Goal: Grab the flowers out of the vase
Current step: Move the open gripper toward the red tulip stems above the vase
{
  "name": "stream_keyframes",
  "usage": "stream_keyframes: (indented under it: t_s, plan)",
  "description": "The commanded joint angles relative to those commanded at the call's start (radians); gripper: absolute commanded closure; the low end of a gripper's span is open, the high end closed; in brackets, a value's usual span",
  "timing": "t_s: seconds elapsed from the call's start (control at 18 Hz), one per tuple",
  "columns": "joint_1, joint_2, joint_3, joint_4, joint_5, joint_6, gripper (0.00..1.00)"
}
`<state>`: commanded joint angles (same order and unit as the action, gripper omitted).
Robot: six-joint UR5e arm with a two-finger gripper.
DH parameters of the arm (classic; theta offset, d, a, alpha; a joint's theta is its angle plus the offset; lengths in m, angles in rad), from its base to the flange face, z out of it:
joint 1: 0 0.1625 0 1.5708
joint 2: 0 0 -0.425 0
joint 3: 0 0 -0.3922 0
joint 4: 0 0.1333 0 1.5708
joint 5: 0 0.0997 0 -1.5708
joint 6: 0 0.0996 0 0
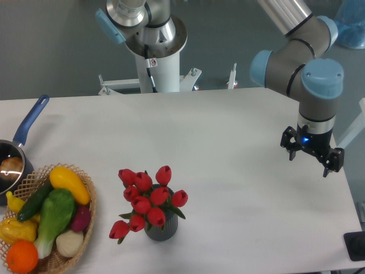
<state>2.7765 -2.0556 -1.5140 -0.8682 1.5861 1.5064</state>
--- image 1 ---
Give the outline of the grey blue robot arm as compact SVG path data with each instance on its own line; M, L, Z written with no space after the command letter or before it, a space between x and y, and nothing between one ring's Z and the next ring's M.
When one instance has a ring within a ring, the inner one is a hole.
M344 149L330 140L343 91L343 68L323 54L338 36L335 22L316 17L303 1L261 1L260 6L287 38L277 52L263 50L250 65L251 80L299 103L296 128L282 134L290 159L297 151L315 157L324 174L338 172ZM191 91L200 71L180 75L180 51L187 41L183 22L171 14L169 1L107 1L95 14L107 37L126 44L135 56L140 90Z

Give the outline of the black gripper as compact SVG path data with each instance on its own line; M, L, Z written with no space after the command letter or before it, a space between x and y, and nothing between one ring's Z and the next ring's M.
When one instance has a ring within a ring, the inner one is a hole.
M280 146L289 153L289 161L294 160L296 152L301 150L323 164L324 178L331 172L339 172L344 164L344 149L330 147L332 129L323 134L309 133L308 130L308 126L299 125L297 131L290 126L284 130Z

